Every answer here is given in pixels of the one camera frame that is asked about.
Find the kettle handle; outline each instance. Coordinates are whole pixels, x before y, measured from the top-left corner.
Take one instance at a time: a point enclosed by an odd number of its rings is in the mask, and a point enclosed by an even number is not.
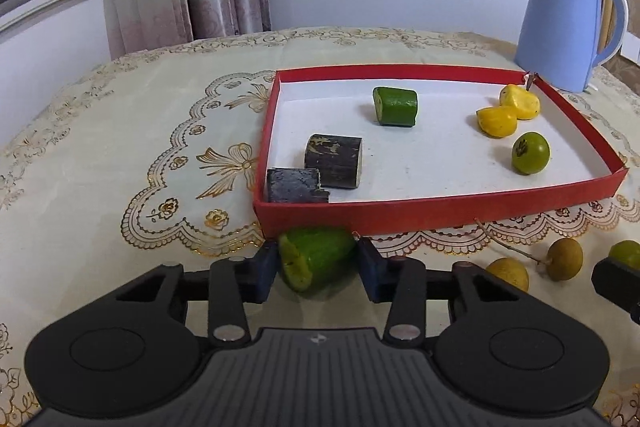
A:
[[[629,6],[626,0],[613,0],[613,4],[616,7],[616,27],[613,30],[609,44],[593,59],[594,67],[606,62],[618,52],[625,36],[626,27],[629,24]]]

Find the small green fruit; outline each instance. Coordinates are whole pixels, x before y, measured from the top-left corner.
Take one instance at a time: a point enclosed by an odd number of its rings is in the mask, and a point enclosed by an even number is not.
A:
[[[522,174],[536,174],[549,163],[551,150],[542,134],[526,132],[513,144],[511,163]]]
[[[640,270],[640,244],[636,241],[627,239],[616,243],[609,250],[609,257],[613,257],[635,270]]]

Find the red box rim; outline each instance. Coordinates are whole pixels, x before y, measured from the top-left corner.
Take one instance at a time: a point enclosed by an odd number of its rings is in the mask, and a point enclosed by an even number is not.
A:
[[[535,197],[541,191],[549,190],[549,187],[525,188],[523,190],[507,190],[500,192],[488,192],[486,194],[460,194],[458,196],[438,196],[434,198],[415,198],[410,200],[380,200],[380,201],[351,201],[342,203],[270,203],[264,200],[264,183],[269,149],[271,144],[271,134],[275,119],[276,106],[280,93],[280,84],[286,82],[308,82],[311,80],[344,80],[359,78],[410,78],[415,80],[455,80],[459,82],[477,82],[482,84],[522,84],[522,71],[503,70],[498,68],[478,68],[474,66],[449,66],[436,64],[353,64],[345,66],[316,66],[312,68],[298,68],[291,70],[279,70],[271,89],[271,97],[267,106],[267,114],[262,130],[260,142],[260,155],[256,169],[256,183],[254,187],[254,209],[256,214],[260,210],[269,208],[280,210],[321,210],[327,207],[363,207],[385,204],[401,204],[407,201],[429,201],[441,200],[463,200],[469,197],[479,196],[501,196],[514,194],[526,194]],[[611,172],[608,176],[584,180],[572,184],[555,185],[555,187],[580,187],[591,184],[595,180],[607,179],[614,174],[620,177],[620,183],[628,170],[622,163],[618,154],[611,148],[604,137],[591,125],[591,123],[580,114],[560,93],[547,84],[544,80],[536,80],[536,85],[549,99],[552,100],[567,116],[567,118],[578,128],[582,135],[591,143],[598,152],[607,168]]]

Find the tablecloth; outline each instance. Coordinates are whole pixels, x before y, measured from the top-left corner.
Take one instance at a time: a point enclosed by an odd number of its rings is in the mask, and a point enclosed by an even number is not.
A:
[[[197,270],[230,252],[255,252],[262,235],[250,190],[277,69],[425,63],[518,70],[513,47],[464,33],[302,28],[127,55],[65,87],[0,156],[0,426],[20,425],[37,411],[22,359],[45,325],[163,261]],[[559,236],[578,238],[585,264],[571,281],[551,282],[524,260],[530,293],[603,338],[611,366],[596,405],[622,425],[638,412],[640,328],[595,294],[590,275],[610,245],[640,237],[640,98],[603,68],[591,86],[564,96],[630,168],[618,194],[488,227],[534,255]],[[508,254],[475,225],[375,242],[384,255],[411,255],[434,269],[461,259],[486,266]],[[247,309],[253,333],[262,326],[381,330],[388,313],[356,279],[313,299],[277,279],[268,301]],[[205,311],[204,303],[190,306],[192,330],[205,331]],[[428,333],[448,323],[446,308],[429,303]]]

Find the dark wooden block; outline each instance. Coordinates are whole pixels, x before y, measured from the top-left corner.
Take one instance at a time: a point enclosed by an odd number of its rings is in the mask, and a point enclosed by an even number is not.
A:
[[[357,188],[362,138],[314,134],[305,151],[305,168],[318,169],[322,187]]]
[[[268,169],[270,203],[328,203],[329,192],[320,188],[318,169]]]

